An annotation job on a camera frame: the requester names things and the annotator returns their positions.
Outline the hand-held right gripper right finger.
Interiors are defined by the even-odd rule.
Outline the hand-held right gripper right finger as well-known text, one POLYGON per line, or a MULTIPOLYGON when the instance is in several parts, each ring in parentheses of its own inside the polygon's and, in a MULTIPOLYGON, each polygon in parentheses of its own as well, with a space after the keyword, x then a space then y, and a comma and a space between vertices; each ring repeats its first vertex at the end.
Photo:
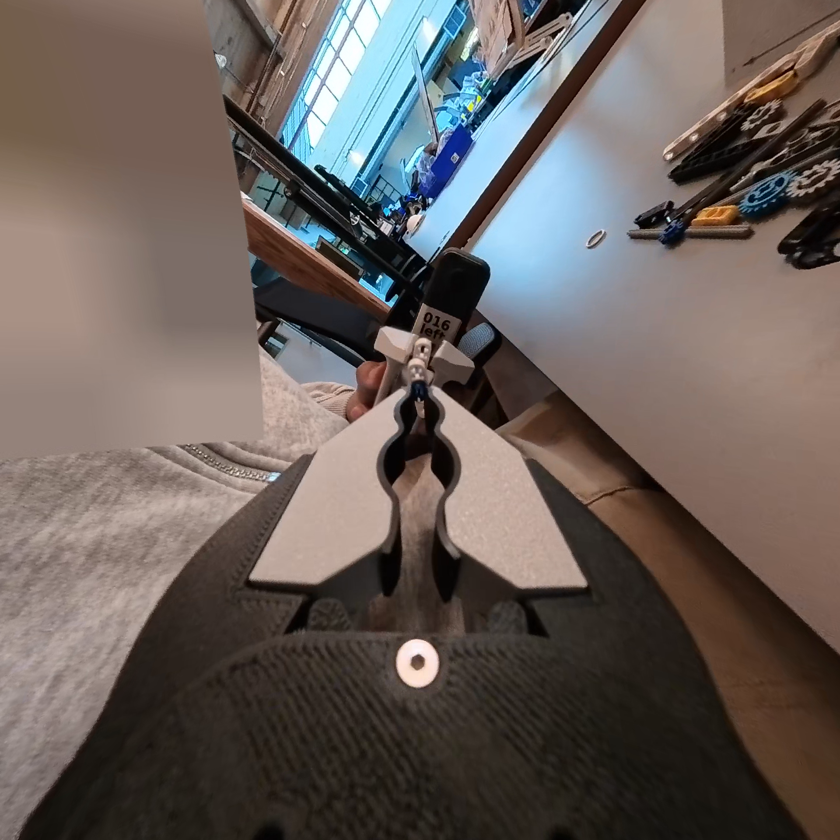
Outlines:
POLYGON ((425 421, 432 471, 438 589, 586 589, 587 581, 527 461, 441 389, 425 421))

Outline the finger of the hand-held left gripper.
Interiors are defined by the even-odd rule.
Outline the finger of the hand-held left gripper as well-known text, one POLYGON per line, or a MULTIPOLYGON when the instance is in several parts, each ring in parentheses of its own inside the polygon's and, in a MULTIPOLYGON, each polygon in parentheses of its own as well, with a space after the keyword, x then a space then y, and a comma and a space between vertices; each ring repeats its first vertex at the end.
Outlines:
POLYGON ((374 399, 378 406, 392 392, 404 366, 413 357, 418 335, 394 327, 382 327, 375 339, 374 349, 385 357, 385 372, 374 399))
POLYGON ((433 352, 428 369, 432 372, 430 384, 442 388, 451 382, 465 385, 475 372, 475 364, 452 343, 444 340, 433 352))

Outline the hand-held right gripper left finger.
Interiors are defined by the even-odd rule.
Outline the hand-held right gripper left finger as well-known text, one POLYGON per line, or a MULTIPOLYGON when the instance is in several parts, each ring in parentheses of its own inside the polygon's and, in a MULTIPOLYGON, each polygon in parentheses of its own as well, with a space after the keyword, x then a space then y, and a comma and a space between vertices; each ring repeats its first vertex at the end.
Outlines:
POLYGON ((397 391, 304 460, 302 477, 249 574, 259 587, 396 587, 402 565, 393 491, 404 462, 387 472, 404 432, 397 391))

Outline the person's left forearm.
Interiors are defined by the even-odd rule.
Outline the person's left forearm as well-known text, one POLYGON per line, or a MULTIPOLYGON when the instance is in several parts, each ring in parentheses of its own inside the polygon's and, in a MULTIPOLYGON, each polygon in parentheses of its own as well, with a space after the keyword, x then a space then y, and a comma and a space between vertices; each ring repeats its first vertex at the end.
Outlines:
POLYGON ((316 404, 336 417, 350 422, 348 410, 356 392, 355 385, 337 382, 310 382, 301 383, 301 388, 316 404))

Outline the pile of lego pieces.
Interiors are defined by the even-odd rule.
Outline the pile of lego pieces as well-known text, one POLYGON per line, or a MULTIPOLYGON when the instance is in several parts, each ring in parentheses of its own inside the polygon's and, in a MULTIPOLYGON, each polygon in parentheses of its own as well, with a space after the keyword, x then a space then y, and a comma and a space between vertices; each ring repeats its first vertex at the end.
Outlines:
POLYGON ((756 223, 809 208, 777 246, 798 270, 838 263, 838 99, 798 115, 789 99, 838 55, 839 23, 803 40, 729 95, 663 151, 677 186, 709 183, 680 205, 637 215, 627 237, 669 249, 688 238, 745 240, 756 223))

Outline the person's left hand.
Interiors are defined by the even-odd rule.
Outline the person's left hand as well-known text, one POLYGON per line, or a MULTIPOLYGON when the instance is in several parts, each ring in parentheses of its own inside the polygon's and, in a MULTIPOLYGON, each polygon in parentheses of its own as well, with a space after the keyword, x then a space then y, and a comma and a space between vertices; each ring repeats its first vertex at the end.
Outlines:
POLYGON ((363 362, 356 370, 356 386, 345 408, 349 423, 354 423, 367 414, 375 404, 383 377, 386 362, 363 362))

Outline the black chair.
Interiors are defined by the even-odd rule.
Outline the black chair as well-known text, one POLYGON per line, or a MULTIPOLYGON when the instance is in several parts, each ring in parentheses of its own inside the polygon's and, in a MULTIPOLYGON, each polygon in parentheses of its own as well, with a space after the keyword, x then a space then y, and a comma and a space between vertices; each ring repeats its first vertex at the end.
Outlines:
POLYGON ((304 289, 279 278, 253 289, 258 343, 268 349, 270 337, 282 322, 302 331, 316 343, 358 367, 384 362, 374 347, 381 324, 353 303, 304 289))

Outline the wood top table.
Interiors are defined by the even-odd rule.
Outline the wood top table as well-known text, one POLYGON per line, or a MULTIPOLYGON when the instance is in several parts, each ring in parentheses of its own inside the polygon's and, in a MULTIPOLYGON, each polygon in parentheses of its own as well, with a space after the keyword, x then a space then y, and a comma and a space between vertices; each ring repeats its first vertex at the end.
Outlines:
POLYGON ((378 323, 389 314, 387 305, 315 248, 289 233, 240 193, 245 215, 248 252, 290 283, 362 309, 378 323))

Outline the blue storage bin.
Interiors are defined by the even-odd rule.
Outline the blue storage bin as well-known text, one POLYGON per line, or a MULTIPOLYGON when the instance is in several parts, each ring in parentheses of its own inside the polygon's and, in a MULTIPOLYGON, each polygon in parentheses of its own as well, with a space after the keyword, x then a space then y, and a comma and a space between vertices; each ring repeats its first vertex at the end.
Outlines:
POLYGON ((473 133, 468 125, 459 123, 446 129, 437 144, 433 168, 452 172, 462 162, 474 143, 473 133))

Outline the beige trousers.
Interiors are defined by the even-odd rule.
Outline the beige trousers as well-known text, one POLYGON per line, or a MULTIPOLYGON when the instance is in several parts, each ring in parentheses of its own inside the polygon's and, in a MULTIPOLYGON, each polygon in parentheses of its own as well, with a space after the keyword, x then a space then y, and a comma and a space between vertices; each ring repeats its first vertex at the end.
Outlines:
POLYGON ((839 838, 839 659, 561 392, 498 433, 652 572, 752 758, 809 838, 839 838))

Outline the grey zip hoodie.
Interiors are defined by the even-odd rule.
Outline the grey zip hoodie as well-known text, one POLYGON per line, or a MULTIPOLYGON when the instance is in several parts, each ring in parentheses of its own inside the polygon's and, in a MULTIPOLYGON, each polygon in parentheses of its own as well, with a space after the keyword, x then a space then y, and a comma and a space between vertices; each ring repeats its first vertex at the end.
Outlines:
POLYGON ((205 541, 347 422, 259 352, 263 437, 1 464, 1 838, 98 718, 135 638, 205 541))

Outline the wooden stand with cardboard sheet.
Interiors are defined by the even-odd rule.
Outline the wooden stand with cardboard sheet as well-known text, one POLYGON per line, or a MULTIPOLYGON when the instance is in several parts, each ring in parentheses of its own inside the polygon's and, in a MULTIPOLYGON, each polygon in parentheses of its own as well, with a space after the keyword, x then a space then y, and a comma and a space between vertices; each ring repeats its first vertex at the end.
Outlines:
POLYGON ((489 79, 496 81, 526 60, 540 58, 571 30, 574 16, 568 11, 560 12, 558 2, 537 2, 529 16, 525 14, 525 4, 467 2, 489 79))

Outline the paper instruction sheet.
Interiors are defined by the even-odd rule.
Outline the paper instruction sheet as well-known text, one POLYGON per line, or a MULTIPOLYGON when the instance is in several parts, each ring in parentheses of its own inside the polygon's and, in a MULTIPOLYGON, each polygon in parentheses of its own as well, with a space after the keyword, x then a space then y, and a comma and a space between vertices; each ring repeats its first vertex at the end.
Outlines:
POLYGON ((728 88, 753 78, 839 18, 838 1, 723 1, 721 10, 728 88))

